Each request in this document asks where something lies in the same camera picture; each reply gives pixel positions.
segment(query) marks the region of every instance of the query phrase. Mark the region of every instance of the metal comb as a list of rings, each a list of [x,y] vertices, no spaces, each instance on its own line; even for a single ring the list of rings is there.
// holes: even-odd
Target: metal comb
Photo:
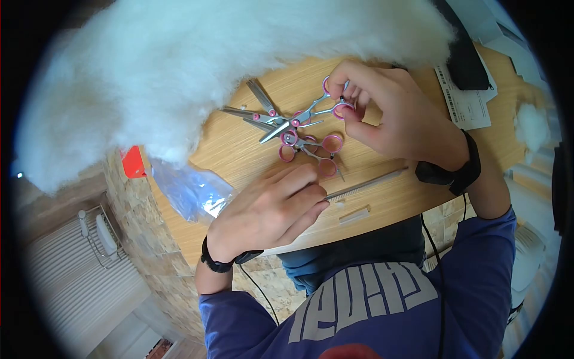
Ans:
[[[361,191],[363,191],[363,190],[365,190],[365,189],[367,189],[367,188],[369,188],[369,187],[372,187],[372,186],[374,186],[374,185],[376,185],[376,184],[378,184],[378,183],[380,183],[380,182],[384,182],[384,181],[387,181],[387,180],[390,180],[390,179],[392,179],[392,178],[395,178],[395,177],[399,176],[399,175],[400,175],[401,173],[403,173],[406,169],[408,169],[408,167],[398,169],[398,170],[396,170],[396,171],[394,171],[394,172],[387,173],[386,175],[378,176],[378,177],[376,177],[376,178],[373,178],[372,180],[369,180],[369,181],[367,181],[367,182],[363,182],[363,183],[356,184],[356,185],[354,185],[354,186],[352,186],[352,187],[350,187],[350,188],[346,188],[346,189],[344,189],[344,190],[336,191],[336,192],[334,192],[334,193],[328,195],[327,197],[325,197],[325,199],[328,200],[329,202],[331,202],[331,201],[335,201],[335,200],[339,200],[339,199],[345,198],[345,197],[350,196],[350,195],[355,194],[355,193],[359,193],[359,192],[361,192]]]

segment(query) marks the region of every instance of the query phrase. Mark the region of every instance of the wrist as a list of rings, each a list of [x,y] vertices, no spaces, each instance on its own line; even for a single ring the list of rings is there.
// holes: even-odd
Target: wrist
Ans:
[[[229,263],[241,253],[235,254],[235,250],[221,240],[220,235],[210,229],[207,230],[207,250],[211,259],[220,263]]]
[[[470,160],[466,137],[458,128],[447,135],[437,150],[439,150],[437,155],[429,162],[449,172],[458,171]]]

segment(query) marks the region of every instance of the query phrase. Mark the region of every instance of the blue long-sleeve shirt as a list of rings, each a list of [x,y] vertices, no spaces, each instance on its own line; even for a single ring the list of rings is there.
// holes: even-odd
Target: blue long-sleeve shirt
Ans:
[[[516,216],[460,222],[441,259],[445,281],[444,357],[494,358],[510,312]],[[363,343],[381,357],[428,358],[440,336],[439,269],[361,263],[335,269],[281,325],[247,292],[199,300],[208,358],[317,358]]]

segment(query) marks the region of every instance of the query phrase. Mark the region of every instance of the black cable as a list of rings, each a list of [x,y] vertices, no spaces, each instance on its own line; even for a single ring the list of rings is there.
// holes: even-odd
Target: black cable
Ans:
[[[464,200],[464,214],[463,214],[463,221],[466,219],[466,193],[463,193],[463,200]]]
[[[422,227],[425,229],[426,235],[429,238],[430,241],[430,245],[432,245],[432,249],[435,251],[435,256],[436,256],[436,265],[439,268],[439,273],[440,273],[440,291],[441,291],[441,296],[440,296],[440,336],[439,336],[439,355],[438,358],[441,359],[443,357],[443,347],[444,347],[444,307],[445,307],[445,302],[444,302],[444,291],[445,291],[445,287],[444,287],[444,272],[443,272],[443,266],[440,264],[440,256],[439,256],[439,251],[436,249],[436,245],[435,242],[432,240],[431,234],[429,232],[429,230],[426,228],[426,224],[425,224],[425,219],[422,217],[422,213],[421,213],[421,223],[422,223]]]
[[[261,289],[260,286],[257,285],[257,283],[255,283],[255,281],[253,280],[253,278],[251,278],[250,275],[247,274],[247,272],[245,271],[245,269],[243,269],[243,266],[241,266],[239,264],[239,267],[241,268],[241,270],[243,271],[243,273],[245,273],[245,275],[247,276],[247,278],[251,279],[251,281],[253,282],[253,284],[255,284],[255,286],[257,287],[257,289],[259,289],[259,292],[261,292],[261,294],[263,295],[263,297],[265,298],[265,300],[267,300],[267,303],[269,303],[269,306],[271,307],[271,310],[273,311],[273,315],[275,316],[275,321],[277,322],[277,326],[279,326],[279,319],[277,319],[277,314],[275,313],[275,309],[273,309],[273,306],[271,305],[271,302],[269,301],[269,299],[267,299],[267,296],[265,295],[265,293],[263,293],[263,290]]]

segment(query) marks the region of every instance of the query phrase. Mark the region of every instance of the white fur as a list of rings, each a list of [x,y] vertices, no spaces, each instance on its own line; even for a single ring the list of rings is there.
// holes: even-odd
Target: white fur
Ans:
[[[182,164],[242,79],[306,56],[440,64],[453,37],[428,0],[118,0],[37,75],[20,171],[53,193],[117,147]]]
[[[534,153],[550,140],[550,126],[545,109],[536,109],[530,103],[523,103],[514,118],[516,139],[526,144],[526,163],[530,164]]]

